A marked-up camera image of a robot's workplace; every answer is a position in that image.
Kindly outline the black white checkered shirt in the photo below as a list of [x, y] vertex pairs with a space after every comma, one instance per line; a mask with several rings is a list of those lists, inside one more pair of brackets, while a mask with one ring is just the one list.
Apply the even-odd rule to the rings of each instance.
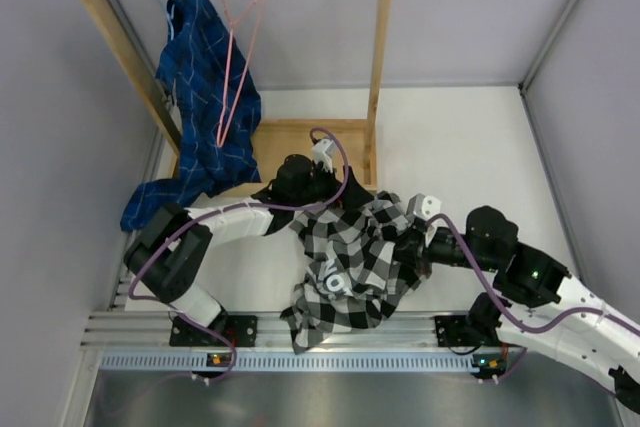
[[280, 314], [297, 354], [333, 334], [378, 327], [426, 278], [394, 260], [394, 242], [412, 228], [396, 194], [372, 194], [350, 175], [340, 199], [342, 206], [297, 211], [285, 226], [307, 259]]

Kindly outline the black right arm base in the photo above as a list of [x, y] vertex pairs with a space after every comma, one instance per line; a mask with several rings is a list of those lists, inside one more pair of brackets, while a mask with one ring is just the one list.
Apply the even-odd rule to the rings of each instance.
[[434, 317], [439, 347], [500, 347], [494, 334], [469, 325], [465, 315], [439, 315]]

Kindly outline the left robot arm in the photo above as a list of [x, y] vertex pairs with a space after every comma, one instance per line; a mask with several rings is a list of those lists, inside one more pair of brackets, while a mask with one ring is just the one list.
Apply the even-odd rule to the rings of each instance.
[[323, 209], [346, 188], [350, 169], [335, 170], [303, 155], [288, 156], [276, 177], [250, 197], [218, 208], [163, 206], [124, 254], [124, 265], [160, 303], [190, 323], [193, 336], [213, 346], [226, 333], [227, 312], [196, 281], [213, 248], [248, 237], [275, 233], [294, 213]]

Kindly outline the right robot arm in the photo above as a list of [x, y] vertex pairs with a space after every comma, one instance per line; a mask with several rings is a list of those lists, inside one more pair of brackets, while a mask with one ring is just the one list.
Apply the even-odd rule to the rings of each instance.
[[581, 372], [639, 410], [639, 325], [547, 253], [518, 238], [499, 210], [482, 206], [459, 232], [438, 199], [409, 202], [409, 232], [394, 250], [426, 266], [469, 268], [482, 286], [465, 319], [468, 337], [544, 355]]

